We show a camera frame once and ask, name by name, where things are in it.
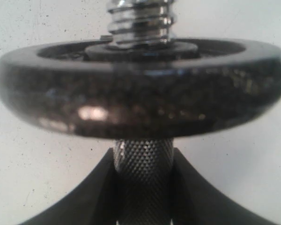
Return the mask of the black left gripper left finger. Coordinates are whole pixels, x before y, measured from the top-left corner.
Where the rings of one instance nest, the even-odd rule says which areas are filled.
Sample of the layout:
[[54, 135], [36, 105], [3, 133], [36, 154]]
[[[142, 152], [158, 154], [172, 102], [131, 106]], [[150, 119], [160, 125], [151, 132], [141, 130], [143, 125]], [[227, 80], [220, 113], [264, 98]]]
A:
[[23, 225], [115, 225], [116, 175], [113, 151], [69, 194]]

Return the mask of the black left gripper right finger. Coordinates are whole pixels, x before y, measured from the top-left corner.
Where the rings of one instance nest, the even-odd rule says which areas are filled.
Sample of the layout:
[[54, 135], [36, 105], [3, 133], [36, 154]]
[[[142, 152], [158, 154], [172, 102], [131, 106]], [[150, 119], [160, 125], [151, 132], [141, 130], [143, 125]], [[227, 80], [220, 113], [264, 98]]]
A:
[[238, 205], [204, 179], [174, 149], [173, 224], [259, 225], [260, 218]]

